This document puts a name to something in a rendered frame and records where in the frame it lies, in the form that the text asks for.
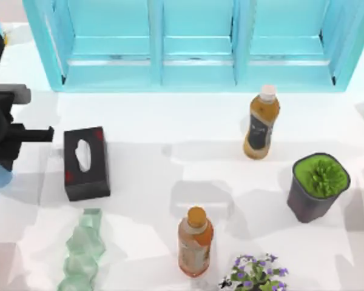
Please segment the pale green glass bottle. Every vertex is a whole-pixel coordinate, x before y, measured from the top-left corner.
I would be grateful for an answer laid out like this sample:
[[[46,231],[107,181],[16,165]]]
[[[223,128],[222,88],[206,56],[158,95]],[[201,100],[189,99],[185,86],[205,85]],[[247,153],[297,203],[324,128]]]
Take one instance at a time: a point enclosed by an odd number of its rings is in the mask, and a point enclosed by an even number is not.
[[[99,234],[101,209],[84,209],[78,225],[66,242],[67,258],[64,261],[64,279],[57,291],[93,291],[98,274],[98,261],[106,251]]]

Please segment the purple flower plant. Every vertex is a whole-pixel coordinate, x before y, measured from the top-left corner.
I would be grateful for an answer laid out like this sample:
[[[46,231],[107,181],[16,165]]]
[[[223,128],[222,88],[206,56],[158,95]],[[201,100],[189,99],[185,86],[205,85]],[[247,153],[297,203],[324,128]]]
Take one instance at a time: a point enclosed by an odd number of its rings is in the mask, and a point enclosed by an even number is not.
[[[278,257],[240,255],[231,271],[218,283],[218,291],[288,291],[283,278],[288,269],[276,264]]]

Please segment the orange bottle with orange cap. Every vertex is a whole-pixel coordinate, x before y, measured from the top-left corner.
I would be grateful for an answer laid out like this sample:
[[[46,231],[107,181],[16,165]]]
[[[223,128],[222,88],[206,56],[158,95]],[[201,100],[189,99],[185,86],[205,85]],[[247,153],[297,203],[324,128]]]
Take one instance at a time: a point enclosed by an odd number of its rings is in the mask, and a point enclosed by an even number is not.
[[[178,225],[178,265],[189,277],[207,271],[211,258],[214,227],[205,210],[193,206]]]

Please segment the white tissue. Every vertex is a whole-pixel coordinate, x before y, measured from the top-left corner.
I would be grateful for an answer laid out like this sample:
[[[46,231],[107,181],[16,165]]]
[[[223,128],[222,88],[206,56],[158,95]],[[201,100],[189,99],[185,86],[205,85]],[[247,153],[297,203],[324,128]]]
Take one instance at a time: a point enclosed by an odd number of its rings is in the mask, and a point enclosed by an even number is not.
[[[79,165],[80,171],[86,173],[91,168],[92,154],[90,145],[87,141],[80,139],[75,149],[75,156]]]

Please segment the grey pot with green plant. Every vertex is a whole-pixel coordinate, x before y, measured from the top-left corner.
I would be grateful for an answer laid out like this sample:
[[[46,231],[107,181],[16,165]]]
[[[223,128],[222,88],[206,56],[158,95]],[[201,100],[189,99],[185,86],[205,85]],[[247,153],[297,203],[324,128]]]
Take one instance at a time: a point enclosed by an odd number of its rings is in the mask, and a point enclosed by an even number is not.
[[[324,216],[350,184],[350,175],[335,157],[313,153],[292,166],[288,207],[299,222],[309,223]]]

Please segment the black tissue box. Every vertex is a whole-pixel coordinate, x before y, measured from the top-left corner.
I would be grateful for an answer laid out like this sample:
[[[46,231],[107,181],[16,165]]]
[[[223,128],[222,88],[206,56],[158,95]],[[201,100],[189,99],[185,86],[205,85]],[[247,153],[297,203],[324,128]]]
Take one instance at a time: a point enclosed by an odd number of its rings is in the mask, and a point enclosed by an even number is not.
[[[90,145],[90,169],[80,169],[75,150],[83,140]],[[107,147],[102,127],[64,132],[64,187],[69,201],[110,196]]]

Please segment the light blue rack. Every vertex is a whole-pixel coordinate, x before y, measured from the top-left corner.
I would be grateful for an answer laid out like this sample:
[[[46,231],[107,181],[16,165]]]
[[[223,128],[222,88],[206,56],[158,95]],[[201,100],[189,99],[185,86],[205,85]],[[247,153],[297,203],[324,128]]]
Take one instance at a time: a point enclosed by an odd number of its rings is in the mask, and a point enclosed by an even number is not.
[[[22,0],[56,92],[346,90],[364,0]]]

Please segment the amber bottle with white cap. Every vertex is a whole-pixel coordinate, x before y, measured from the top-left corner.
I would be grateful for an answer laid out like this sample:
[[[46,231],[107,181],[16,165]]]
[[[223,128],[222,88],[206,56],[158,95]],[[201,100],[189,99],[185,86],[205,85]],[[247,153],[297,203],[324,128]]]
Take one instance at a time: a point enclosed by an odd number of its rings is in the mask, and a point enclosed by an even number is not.
[[[263,159],[271,146],[274,124],[280,113],[274,85],[265,84],[250,103],[249,128],[244,139],[244,154],[252,159]]]

